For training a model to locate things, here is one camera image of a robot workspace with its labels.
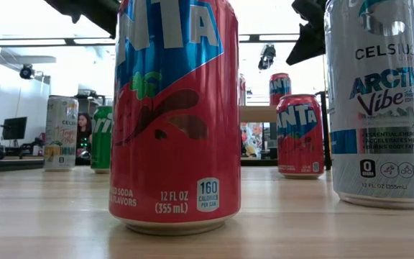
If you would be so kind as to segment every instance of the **woman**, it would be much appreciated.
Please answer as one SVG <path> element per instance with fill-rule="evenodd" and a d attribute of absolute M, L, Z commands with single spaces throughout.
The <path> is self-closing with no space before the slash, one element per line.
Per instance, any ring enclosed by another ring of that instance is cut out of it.
<path fill-rule="evenodd" d="M 91 151 L 92 122 L 87 113 L 80 113 L 78 116 L 78 136 L 76 139 L 76 149 L 78 154 L 83 151 Z"/>

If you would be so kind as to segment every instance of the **ceiling light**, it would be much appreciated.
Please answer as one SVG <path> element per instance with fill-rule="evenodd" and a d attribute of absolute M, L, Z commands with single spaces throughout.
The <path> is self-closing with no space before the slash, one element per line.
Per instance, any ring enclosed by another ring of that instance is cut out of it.
<path fill-rule="evenodd" d="M 79 45 L 114 45 L 116 43 L 115 40 L 109 38 L 102 38 L 102 39 L 74 39 L 73 40 L 76 44 Z"/>
<path fill-rule="evenodd" d="M 64 40 L 0 40 L 0 46 L 65 45 Z"/>
<path fill-rule="evenodd" d="M 248 41 L 250 40 L 249 35 L 239 35 L 239 41 Z"/>
<path fill-rule="evenodd" d="M 271 41 L 281 41 L 281 40 L 291 40 L 296 41 L 299 38 L 299 34 L 287 34 L 287 35 L 260 35 L 259 40 L 271 40 Z"/>

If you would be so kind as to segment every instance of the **160 calories label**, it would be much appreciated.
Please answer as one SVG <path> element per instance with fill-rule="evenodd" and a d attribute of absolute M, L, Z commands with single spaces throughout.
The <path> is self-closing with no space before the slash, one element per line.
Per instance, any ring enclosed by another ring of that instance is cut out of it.
<path fill-rule="evenodd" d="M 197 204 L 200 212 L 213 212 L 220 207 L 220 181 L 217 178 L 198 181 Z"/>

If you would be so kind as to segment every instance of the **soda can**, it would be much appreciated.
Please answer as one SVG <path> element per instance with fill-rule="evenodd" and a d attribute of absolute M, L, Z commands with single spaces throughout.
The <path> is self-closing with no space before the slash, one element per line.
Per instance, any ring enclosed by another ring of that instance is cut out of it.
<path fill-rule="evenodd" d="M 331 0 L 325 28 L 335 192 L 414 209 L 413 0 Z"/>
<path fill-rule="evenodd" d="M 292 94 L 292 82 L 286 73 L 277 73 L 270 79 L 270 105 L 278 105 L 280 99 Z"/>
<path fill-rule="evenodd" d="M 49 96 L 44 147 L 46 171 L 69 171 L 75 167 L 78 110 L 76 98 Z"/>
<path fill-rule="evenodd" d="M 109 173 L 112 120 L 112 106 L 99 106 L 93 114 L 91 168 L 96 173 Z"/>
<path fill-rule="evenodd" d="M 241 196 L 234 11 L 134 0 L 118 20 L 110 212 L 153 235 L 220 227 Z"/>
<path fill-rule="evenodd" d="M 323 174 L 321 107 L 313 94 L 284 96 L 277 106 L 277 159 L 286 178 Z"/>
<path fill-rule="evenodd" d="M 239 106 L 245 106 L 247 102 L 245 77 L 239 74 Z"/>

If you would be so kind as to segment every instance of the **green soda can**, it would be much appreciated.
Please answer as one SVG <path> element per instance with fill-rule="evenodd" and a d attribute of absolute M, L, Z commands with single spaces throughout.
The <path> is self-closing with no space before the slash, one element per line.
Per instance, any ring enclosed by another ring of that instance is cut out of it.
<path fill-rule="evenodd" d="M 99 106 L 93 114 L 91 168 L 96 173 L 109 173 L 112 118 L 112 106 Z"/>

